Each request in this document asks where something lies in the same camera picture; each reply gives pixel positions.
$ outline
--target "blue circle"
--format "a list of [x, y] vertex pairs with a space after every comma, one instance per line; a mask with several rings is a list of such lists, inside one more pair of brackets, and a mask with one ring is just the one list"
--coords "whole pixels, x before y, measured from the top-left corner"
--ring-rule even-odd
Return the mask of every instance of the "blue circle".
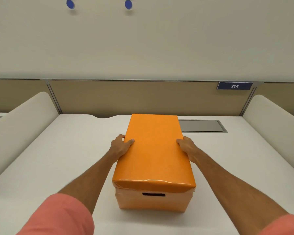
[[130, 0], [125, 1], [126, 9], [130, 10], [130, 9], [132, 9], [132, 6], [133, 6], [133, 4], [132, 4], [132, 2]]
[[67, 0], [66, 1], [66, 5], [70, 8], [70, 9], [74, 9], [75, 5], [74, 2], [72, 0]]

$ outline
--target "pink sleeve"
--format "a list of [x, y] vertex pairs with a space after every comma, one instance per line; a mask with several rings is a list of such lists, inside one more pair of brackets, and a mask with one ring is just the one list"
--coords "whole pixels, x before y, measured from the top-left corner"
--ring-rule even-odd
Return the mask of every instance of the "pink sleeve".
[[294, 215], [287, 214], [273, 221], [259, 235], [294, 235]]
[[39, 206], [17, 235], [93, 235], [94, 229], [90, 212], [79, 200], [54, 194]]

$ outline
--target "box lid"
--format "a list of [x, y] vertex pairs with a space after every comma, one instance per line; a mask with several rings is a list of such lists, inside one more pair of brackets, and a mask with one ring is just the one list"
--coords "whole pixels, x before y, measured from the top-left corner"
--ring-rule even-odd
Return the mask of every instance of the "box lid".
[[124, 141], [135, 143], [116, 165], [113, 185], [123, 189], [182, 193], [196, 187], [177, 116], [132, 114]]

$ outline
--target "white desk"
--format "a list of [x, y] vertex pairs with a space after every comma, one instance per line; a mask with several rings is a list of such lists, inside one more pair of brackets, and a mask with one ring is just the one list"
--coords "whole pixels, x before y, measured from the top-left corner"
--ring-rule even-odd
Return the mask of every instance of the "white desk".
[[[225, 169], [294, 213], [294, 169], [241, 117], [219, 119], [228, 133], [185, 133]], [[49, 195], [79, 176], [126, 133], [130, 116], [99, 119], [60, 115], [0, 175], [0, 234], [15, 234]], [[111, 179], [103, 186], [93, 218], [95, 234], [238, 234], [201, 172], [184, 214], [118, 208]]]

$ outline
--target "orange box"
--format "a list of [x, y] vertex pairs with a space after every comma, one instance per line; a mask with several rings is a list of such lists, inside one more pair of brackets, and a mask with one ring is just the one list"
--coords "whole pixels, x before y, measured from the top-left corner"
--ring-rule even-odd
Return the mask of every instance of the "orange box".
[[135, 143], [116, 165], [112, 183], [120, 209], [185, 212], [196, 183], [177, 116], [132, 114], [124, 141]]

